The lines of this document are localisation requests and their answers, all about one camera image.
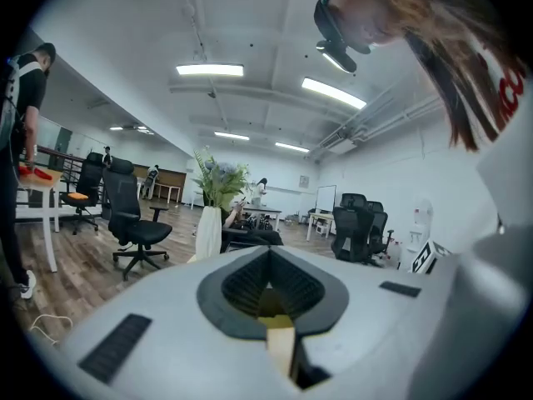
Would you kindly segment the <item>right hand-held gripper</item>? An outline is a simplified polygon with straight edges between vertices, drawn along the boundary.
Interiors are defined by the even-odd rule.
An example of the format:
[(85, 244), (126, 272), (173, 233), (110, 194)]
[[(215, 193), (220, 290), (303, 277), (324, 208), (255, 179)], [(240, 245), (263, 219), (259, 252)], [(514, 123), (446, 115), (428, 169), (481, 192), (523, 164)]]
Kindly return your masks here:
[(428, 239), (421, 248), (415, 259), (411, 262), (410, 272), (418, 274), (430, 274), (439, 258), (451, 255), (452, 252), (439, 243)]

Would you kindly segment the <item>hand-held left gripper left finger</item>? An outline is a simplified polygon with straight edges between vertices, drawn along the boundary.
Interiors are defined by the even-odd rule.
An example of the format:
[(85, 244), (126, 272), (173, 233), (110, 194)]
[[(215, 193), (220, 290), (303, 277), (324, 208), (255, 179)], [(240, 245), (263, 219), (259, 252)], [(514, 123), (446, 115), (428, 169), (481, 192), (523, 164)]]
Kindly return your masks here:
[(220, 332), (239, 340), (265, 340), (258, 320), (260, 301), (270, 277), (270, 248), (241, 249), (240, 256), (208, 273), (199, 283), (197, 304)]

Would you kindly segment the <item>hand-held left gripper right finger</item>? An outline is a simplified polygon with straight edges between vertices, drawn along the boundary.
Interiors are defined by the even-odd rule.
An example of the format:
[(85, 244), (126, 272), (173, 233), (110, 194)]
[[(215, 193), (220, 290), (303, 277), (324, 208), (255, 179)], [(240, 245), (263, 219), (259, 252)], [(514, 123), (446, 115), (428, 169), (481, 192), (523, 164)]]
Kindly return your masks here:
[(270, 284), (295, 329), (290, 377), (302, 389), (326, 381), (331, 374), (311, 363), (304, 340), (324, 335), (336, 325), (348, 305), (347, 287), (280, 247), (270, 248)]

